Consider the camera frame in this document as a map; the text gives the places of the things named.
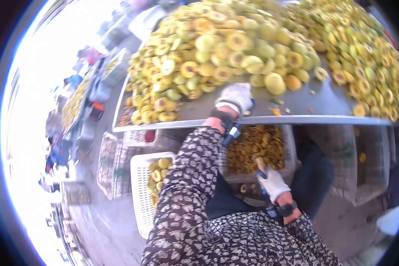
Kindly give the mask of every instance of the gloved hand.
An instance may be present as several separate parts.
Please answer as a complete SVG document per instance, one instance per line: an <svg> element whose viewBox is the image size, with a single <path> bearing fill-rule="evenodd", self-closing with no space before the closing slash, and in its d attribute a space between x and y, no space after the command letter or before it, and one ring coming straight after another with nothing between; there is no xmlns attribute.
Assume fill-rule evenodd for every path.
<svg viewBox="0 0 399 266"><path fill-rule="evenodd" d="M291 191L287 184L285 184L282 179L281 173L272 169L271 166L266 167L267 179L262 178L260 175L257 175L257 179L259 183L262 185L264 189L266 189L267 193L270 195L271 202L273 204L276 203L277 198L284 192Z"/></svg>
<svg viewBox="0 0 399 266"><path fill-rule="evenodd" d="M239 110L238 117L243 116L244 112L253 106L250 99L250 83L234 83L222 90L220 97L216 100L216 107L224 106L225 103L236 105Z"/></svg>

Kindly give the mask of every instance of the stainless steel table edge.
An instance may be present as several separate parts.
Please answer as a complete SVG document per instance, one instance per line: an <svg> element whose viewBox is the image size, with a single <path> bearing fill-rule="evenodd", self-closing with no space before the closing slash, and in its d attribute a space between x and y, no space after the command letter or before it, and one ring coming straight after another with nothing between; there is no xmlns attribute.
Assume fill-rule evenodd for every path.
<svg viewBox="0 0 399 266"><path fill-rule="evenodd" d="M162 122L149 125L128 125L113 128L113 132L149 129L182 129L199 127L205 119ZM281 116L255 116L243 117L238 120L243 125L260 124L350 124L350 125L392 125L399 126L399 122L373 117L355 117L348 115L281 115Z"/></svg>

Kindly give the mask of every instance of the blue clothing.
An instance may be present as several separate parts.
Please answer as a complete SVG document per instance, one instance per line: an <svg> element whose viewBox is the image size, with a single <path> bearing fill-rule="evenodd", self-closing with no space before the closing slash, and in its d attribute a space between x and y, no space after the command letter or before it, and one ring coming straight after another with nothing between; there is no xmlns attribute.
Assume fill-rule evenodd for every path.
<svg viewBox="0 0 399 266"><path fill-rule="evenodd" d="M69 84L71 84L74 88L77 88L82 81L83 78L80 75L72 75L69 77Z"/></svg>

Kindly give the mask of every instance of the pile of halved fruit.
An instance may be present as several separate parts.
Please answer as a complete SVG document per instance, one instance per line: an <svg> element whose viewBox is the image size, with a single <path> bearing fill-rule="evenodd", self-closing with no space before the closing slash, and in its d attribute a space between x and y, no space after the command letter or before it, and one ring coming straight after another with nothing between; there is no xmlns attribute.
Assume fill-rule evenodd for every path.
<svg viewBox="0 0 399 266"><path fill-rule="evenodd" d="M275 95L298 90L320 59L311 40L255 4L200 2L165 18L130 65L126 105L137 109L135 124L149 124L175 120L182 95L197 99L226 82L249 81Z"/></svg>
<svg viewBox="0 0 399 266"><path fill-rule="evenodd" d="M378 21L352 0L302 0L282 9L283 26L302 25L318 52L325 52L332 76L349 84L356 116L399 120L399 52Z"/></svg>
<svg viewBox="0 0 399 266"><path fill-rule="evenodd" d="M171 164L171 158L161 158L148 167L151 174L146 180L146 189L151 194L151 203L154 209L158 205L158 196L162 187L162 181L167 176L168 168L171 167Z"/></svg>
<svg viewBox="0 0 399 266"><path fill-rule="evenodd" d="M302 7L276 8L273 1L225 0L179 7L163 19L129 62L126 91L133 94L125 103L136 109L132 122L173 121L183 97L197 99L227 82L250 82L273 95L287 88L299 90L310 75L319 80L328 77L316 51L329 51L334 79L340 85L349 82L352 96L361 100L353 110L355 115L370 113L397 120L399 90L393 84L399 89L399 54L386 39L374 35L373 20L363 20L366 27L360 23L367 16L360 7L327 2L302 1ZM364 29L370 29L372 36ZM377 38L380 44L371 42ZM364 49L356 45L362 41L368 44L362 45ZM355 55L351 46L356 48ZM371 53L374 50L381 54L379 61ZM390 67L381 67L385 56ZM368 66L371 58L374 64ZM383 93L376 94L379 84ZM380 106L389 91L393 100L385 102L391 105Z"/></svg>

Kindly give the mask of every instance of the black wristband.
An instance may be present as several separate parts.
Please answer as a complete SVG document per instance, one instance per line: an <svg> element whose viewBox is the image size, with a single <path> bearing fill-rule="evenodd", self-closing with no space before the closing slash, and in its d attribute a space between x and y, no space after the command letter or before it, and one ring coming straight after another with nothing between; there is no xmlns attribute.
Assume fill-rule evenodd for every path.
<svg viewBox="0 0 399 266"><path fill-rule="evenodd" d="M277 207L277 214L282 217L288 217L293 213L293 210L297 209L297 202L293 201L291 204L285 204Z"/></svg>
<svg viewBox="0 0 399 266"><path fill-rule="evenodd" d="M229 114L224 111L219 111L217 109L213 109L210 113L210 117L215 117L222 120L222 127L228 131L234 126L234 117L232 114Z"/></svg>

